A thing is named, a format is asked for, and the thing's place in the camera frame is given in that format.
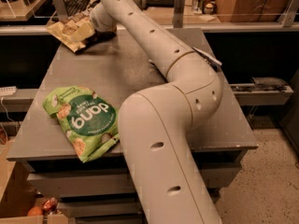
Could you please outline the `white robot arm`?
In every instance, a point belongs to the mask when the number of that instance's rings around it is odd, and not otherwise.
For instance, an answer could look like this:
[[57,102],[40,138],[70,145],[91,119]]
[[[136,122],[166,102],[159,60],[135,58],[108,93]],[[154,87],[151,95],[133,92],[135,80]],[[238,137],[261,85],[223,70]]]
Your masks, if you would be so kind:
[[143,0],[101,0],[96,30],[121,23],[164,76],[121,105],[121,148],[149,224],[222,224],[188,146],[187,134],[221,103],[219,74],[194,49],[141,10]]

